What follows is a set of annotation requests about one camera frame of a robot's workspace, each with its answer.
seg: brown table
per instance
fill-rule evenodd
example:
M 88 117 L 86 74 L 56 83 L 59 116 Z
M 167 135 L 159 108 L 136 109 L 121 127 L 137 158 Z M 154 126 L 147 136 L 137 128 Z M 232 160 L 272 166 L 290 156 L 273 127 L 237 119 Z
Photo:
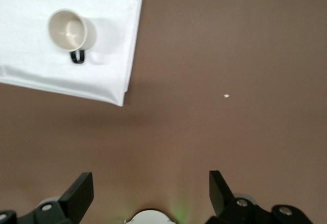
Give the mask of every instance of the brown table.
M 326 4 L 144 0 L 122 108 L 0 85 L 0 209 L 26 214 L 92 171 L 81 223 L 156 208 L 201 224 L 218 169 L 264 209 L 327 223 Z

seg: mug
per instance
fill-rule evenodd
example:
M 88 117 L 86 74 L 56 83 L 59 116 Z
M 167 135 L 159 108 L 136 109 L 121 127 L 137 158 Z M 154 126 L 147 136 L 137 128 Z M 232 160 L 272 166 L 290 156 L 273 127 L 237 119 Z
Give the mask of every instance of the mug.
M 86 49 L 91 48 L 97 38 L 92 23 L 68 9 L 54 12 L 48 22 L 48 31 L 52 41 L 61 49 L 70 52 L 72 61 L 84 62 Z

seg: mug rim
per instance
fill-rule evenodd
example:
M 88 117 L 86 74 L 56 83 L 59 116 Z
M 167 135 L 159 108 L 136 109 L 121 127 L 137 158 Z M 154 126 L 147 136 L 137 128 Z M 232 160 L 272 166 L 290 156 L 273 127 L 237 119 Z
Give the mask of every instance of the mug rim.
M 68 12 L 68 13 L 71 13 L 73 15 L 75 15 L 83 24 L 83 28 L 84 28 L 84 38 L 83 38 L 83 41 L 82 43 L 77 47 L 77 48 L 73 48 L 73 49 L 66 49 L 66 48 L 63 48 L 61 46 L 59 46 L 52 38 L 51 34 L 50 34 L 50 21 L 51 19 L 54 17 L 54 15 L 56 15 L 57 13 L 59 12 Z M 83 17 L 81 17 L 77 12 L 71 10 L 71 9 L 67 9 L 67 8 L 63 8 L 63 9 L 59 9 L 59 10 L 56 10 L 55 12 L 53 12 L 50 17 L 48 18 L 48 34 L 50 35 L 50 38 L 51 40 L 55 43 L 55 45 L 57 47 L 59 47 L 60 49 L 64 50 L 64 51 L 67 51 L 67 52 L 75 52 L 75 51 L 78 51 L 82 46 L 83 44 L 85 43 L 86 41 L 86 37 L 87 37 L 87 34 L 88 34 L 88 29 L 87 29 L 87 25 L 86 25 L 86 22 L 85 20 L 83 19 Z

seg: brown surface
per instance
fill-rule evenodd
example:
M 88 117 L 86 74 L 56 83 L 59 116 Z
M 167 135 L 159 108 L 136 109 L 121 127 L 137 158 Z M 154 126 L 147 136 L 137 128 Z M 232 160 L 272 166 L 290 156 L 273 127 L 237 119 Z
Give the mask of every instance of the brown surface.
M 0 85 L 0 209 L 23 215 L 92 171 L 83 224 L 143 208 L 201 224 L 219 169 L 263 208 L 327 223 L 326 4 L 144 0 L 122 108 Z

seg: screw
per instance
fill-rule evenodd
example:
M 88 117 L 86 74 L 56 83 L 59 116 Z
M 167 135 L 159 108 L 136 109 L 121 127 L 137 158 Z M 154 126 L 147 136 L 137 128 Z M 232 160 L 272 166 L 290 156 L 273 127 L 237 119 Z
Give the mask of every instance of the screw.
M 292 215 L 292 211 L 289 208 L 285 207 L 285 206 L 280 207 L 279 211 L 281 213 L 283 213 L 284 215 Z
M 245 200 L 237 200 L 236 202 L 239 206 L 247 207 L 247 202 Z
M 42 210 L 43 210 L 43 211 L 47 211 L 47 210 L 50 210 L 51 208 L 52 208 L 52 205 L 48 204 L 48 205 L 44 205 L 44 206 L 42 207 Z
M 1 214 L 0 215 L 0 220 L 4 220 L 4 219 L 6 219 L 6 217 L 7 217 L 7 214 Z

